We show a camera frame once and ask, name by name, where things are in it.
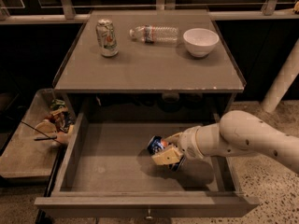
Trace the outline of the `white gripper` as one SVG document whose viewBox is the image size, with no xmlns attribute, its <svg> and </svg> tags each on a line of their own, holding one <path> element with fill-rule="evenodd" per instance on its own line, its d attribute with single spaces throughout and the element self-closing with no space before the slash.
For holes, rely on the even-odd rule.
<svg viewBox="0 0 299 224">
<path fill-rule="evenodd" d="M 203 153 L 200 151 L 196 135 L 200 126 L 195 126 L 185 130 L 183 133 L 175 133 L 164 138 L 164 141 L 170 144 L 178 143 L 177 147 L 170 145 L 162 149 L 158 153 L 152 155 L 152 159 L 157 165 L 169 165 L 180 162 L 184 156 L 189 160 L 201 160 L 204 158 Z"/>
</svg>

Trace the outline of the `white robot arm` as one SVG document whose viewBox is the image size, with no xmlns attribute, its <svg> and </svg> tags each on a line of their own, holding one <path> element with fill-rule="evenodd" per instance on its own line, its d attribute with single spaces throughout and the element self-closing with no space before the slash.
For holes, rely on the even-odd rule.
<svg viewBox="0 0 299 224">
<path fill-rule="evenodd" d="M 157 165 L 167 165 L 174 171 L 186 159 L 260 153 L 299 173 L 299 138 L 239 110 L 226 113 L 214 124 L 194 126 L 166 138 L 154 136 L 148 151 Z"/>
</svg>

